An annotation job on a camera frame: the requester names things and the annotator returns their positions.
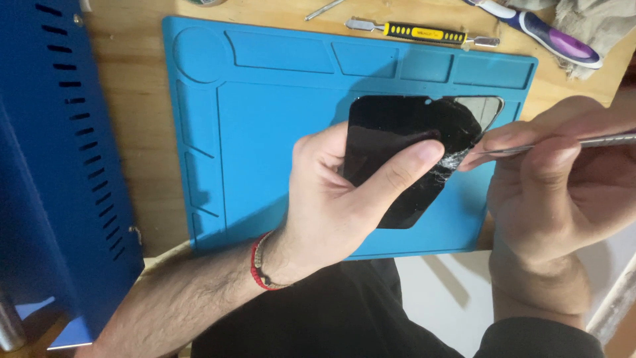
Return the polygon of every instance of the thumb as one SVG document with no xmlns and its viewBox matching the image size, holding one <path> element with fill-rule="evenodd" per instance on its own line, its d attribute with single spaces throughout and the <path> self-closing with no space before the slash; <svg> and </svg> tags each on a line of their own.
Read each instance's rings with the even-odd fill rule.
<svg viewBox="0 0 636 358">
<path fill-rule="evenodd" d="M 389 159 L 353 194 L 363 207 L 381 208 L 382 214 L 402 192 L 428 172 L 444 155 L 436 140 L 416 143 Z"/>
<path fill-rule="evenodd" d="M 521 166 L 523 201 L 538 222 L 569 215 L 567 180 L 581 145 L 571 137 L 556 137 L 537 144 Z"/>
</svg>

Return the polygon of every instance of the purple toothbrush handle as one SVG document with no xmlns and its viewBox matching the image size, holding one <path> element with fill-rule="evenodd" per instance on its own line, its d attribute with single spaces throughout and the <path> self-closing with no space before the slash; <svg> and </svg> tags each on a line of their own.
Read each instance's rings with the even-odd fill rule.
<svg viewBox="0 0 636 358">
<path fill-rule="evenodd" d="M 591 69 L 603 66 L 603 60 L 592 47 L 546 24 L 531 12 L 518 11 L 514 17 L 500 19 L 530 35 L 550 52 L 565 60 Z"/>
</svg>

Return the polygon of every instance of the blue silicone repair mat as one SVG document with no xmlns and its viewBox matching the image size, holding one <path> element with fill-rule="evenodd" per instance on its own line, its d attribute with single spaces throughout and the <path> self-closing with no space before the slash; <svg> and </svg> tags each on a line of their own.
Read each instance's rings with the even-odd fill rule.
<svg viewBox="0 0 636 358">
<path fill-rule="evenodd" d="M 275 228 L 294 142 L 347 120 L 367 94 L 500 96 L 518 118 L 537 59 L 167 17 L 163 20 L 192 247 Z M 353 259 L 470 251 L 494 165 L 456 173 L 411 229 L 377 229 Z"/>
</svg>

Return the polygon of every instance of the gray rag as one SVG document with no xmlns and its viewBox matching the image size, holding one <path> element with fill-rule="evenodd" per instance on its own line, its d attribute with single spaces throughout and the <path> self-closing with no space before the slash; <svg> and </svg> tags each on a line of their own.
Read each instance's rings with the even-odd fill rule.
<svg viewBox="0 0 636 358">
<path fill-rule="evenodd" d="M 506 6 L 540 10 L 556 5 L 553 27 L 591 46 L 601 57 L 636 27 L 634 0 L 505 0 Z M 593 69 L 559 59 L 570 78 L 585 80 Z"/>
</svg>

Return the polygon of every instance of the red bracelet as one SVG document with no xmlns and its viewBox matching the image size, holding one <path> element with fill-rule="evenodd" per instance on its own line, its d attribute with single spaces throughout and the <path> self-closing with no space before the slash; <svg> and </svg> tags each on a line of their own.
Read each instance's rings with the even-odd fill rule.
<svg viewBox="0 0 636 358">
<path fill-rule="evenodd" d="M 254 241 L 254 244 L 252 244 L 252 259 L 251 259 L 251 267 L 249 269 L 250 273 L 252 273 L 252 277 L 254 278 L 254 281 L 256 281 L 256 283 L 269 291 L 275 291 L 275 290 L 280 290 L 283 289 L 289 285 L 278 285 L 276 283 L 273 283 L 270 278 L 265 275 L 263 273 L 263 271 L 261 270 L 261 267 L 263 265 L 263 251 L 262 251 L 262 246 L 261 244 L 263 242 L 265 242 L 265 240 L 269 237 L 269 235 L 272 233 L 273 231 L 269 231 L 265 234 L 262 234 L 258 239 L 256 239 L 256 241 Z"/>
</svg>

